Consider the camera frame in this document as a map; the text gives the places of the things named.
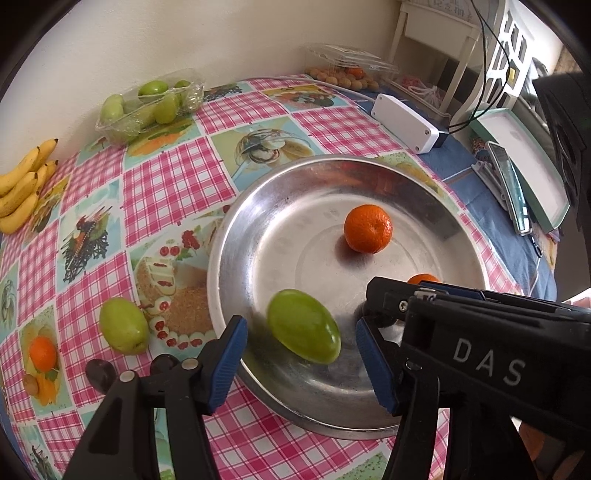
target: green fruit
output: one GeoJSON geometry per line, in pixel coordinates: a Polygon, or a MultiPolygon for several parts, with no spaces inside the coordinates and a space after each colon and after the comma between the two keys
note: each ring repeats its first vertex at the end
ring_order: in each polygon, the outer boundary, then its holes
{"type": "Polygon", "coordinates": [[[124,355],[138,355],[148,348],[148,322],[132,301],[115,297],[104,302],[100,307],[99,327],[111,348],[124,355]]]}
{"type": "Polygon", "coordinates": [[[165,95],[154,106],[154,119],[158,124],[169,124],[177,117],[179,107],[178,97],[174,93],[165,95]]]}
{"type": "Polygon", "coordinates": [[[139,90],[138,95],[158,95],[168,90],[168,85],[162,80],[152,80],[151,82],[143,84],[139,90]]]}
{"type": "Polygon", "coordinates": [[[103,125],[111,124],[123,115],[123,97],[121,95],[111,95],[100,108],[100,123],[103,125]]]}
{"type": "Polygon", "coordinates": [[[339,327],[314,297],[288,288],[276,293],[267,308],[273,336],[296,355],[330,364],[340,353],[339,327]]]}

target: metal bowl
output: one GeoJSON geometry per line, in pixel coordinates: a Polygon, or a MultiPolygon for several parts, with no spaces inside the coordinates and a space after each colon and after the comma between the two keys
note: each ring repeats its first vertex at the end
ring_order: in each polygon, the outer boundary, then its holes
{"type": "MultiPolygon", "coordinates": [[[[469,234],[428,188],[377,161],[314,157],[273,169],[237,198],[210,255],[209,310],[218,335],[233,314],[248,319],[239,376],[269,408],[323,435],[383,438],[400,421],[375,397],[355,343],[356,312],[374,276],[406,281],[417,273],[488,287],[469,234]],[[376,255],[353,252],[343,237],[345,217],[364,203],[380,205],[394,224],[391,244],[376,255]],[[342,336],[334,363],[312,364],[271,336],[265,312],[284,288],[331,312],[342,336]]],[[[400,340],[402,329],[384,333],[400,340]]]]}

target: wall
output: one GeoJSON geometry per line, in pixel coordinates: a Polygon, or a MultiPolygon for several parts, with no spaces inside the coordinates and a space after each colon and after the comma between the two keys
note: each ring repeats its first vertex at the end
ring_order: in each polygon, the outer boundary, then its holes
{"type": "Polygon", "coordinates": [[[306,42],[385,56],[394,0],[82,0],[35,47],[0,102],[0,173],[59,137],[55,158],[96,138],[113,92],[187,66],[215,86],[298,73],[306,42]]]}
{"type": "Polygon", "coordinates": [[[516,4],[517,13],[535,39],[533,45],[530,46],[533,49],[534,57],[546,65],[548,71],[552,73],[562,50],[562,42],[524,4],[521,2],[514,3],[516,4]]]}

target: blue gripper pad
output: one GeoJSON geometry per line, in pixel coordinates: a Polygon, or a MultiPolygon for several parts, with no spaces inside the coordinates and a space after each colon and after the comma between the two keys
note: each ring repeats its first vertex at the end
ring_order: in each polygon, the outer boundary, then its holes
{"type": "Polygon", "coordinates": [[[392,393],[394,377],[364,319],[357,322],[355,338],[379,404],[389,413],[393,413],[396,408],[396,400],[392,393]]]}
{"type": "Polygon", "coordinates": [[[230,390],[230,385],[240,364],[242,352],[246,347],[247,337],[246,319],[240,317],[212,374],[211,392],[207,402],[210,411],[215,411],[226,401],[228,390],[230,390]]]}
{"type": "Polygon", "coordinates": [[[422,287],[433,288],[435,290],[445,290],[450,295],[456,295],[458,297],[486,301],[484,294],[480,290],[474,290],[472,288],[457,287],[455,285],[447,285],[443,283],[433,283],[426,280],[423,280],[419,285],[422,287]]]}

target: printed tablecloth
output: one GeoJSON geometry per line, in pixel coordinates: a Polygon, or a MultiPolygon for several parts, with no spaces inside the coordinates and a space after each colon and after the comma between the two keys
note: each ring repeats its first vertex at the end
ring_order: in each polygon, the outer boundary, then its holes
{"type": "MultiPolygon", "coordinates": [[[[491,288],[520,293],[457,196],[350,99],[295,78],[209,90],[196,114],[155,127],[126,148],[101,138],[60,161],[28,225],[2,241],[0,385],[9,415],[3,423],[36,477],[61,478],[101,401],[84,375],[88,360],[146,375],[158,354],[197,356],[215,337],[205,274],[224,214],[273,167],[326,153],[379,157],[422,181],[467,227],[491,288]],[[144,309],[152,335],[146,353],[119,355],[99,334],[98,310],[113,296],[144,309]],[[28,355],[37,335],[59,349],[48,374],[36,371],[28,355]],[[38,379],[38,396],[25,393],[25,373],[38,379]]],[[[171,479],[161,412],[155,424],[161,474],[171,479]]],[[[393,443],[306,432],[271,412],[240,380],[206,426],[225,480],[380,478],[393,443]]],[[[447,434],[442,410],[433,474],[444,464],[447,434]]]]}

